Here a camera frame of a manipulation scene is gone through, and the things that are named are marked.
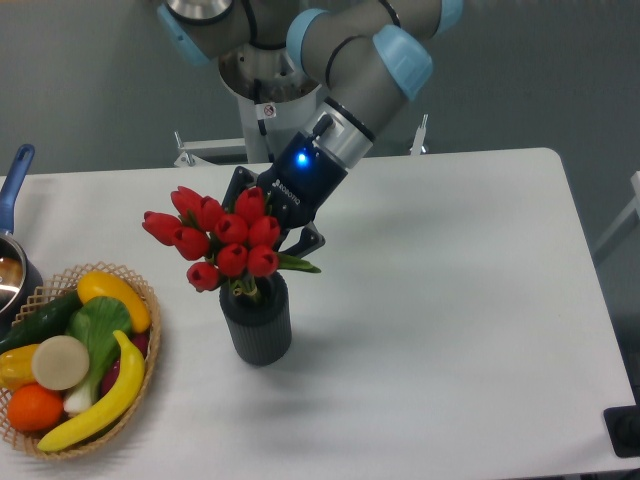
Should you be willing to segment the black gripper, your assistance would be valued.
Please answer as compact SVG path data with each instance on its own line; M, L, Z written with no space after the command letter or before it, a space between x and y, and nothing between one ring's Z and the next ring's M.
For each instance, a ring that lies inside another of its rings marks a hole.
M320 206L347 176L347 171L311 139L297 133L271 167L261 173L237 166L221 202L225 211L233 211L239 195L256 184L267 193L272 214L278 219L281 235L275 251L303 259L325 245L325 237L313 220ZM302 227L297 242L282 244L291 229Z

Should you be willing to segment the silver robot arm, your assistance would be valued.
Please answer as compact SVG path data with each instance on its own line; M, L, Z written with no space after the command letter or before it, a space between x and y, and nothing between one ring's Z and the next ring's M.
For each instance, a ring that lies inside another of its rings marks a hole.
M224 204L268 195L287 254L324 245L314 218L433 71L424 42L461 17L460 1L362 1L338 12L296 1L163 1L157 14L190 63L216 61L236 97L244 147L263 173L237 168Z

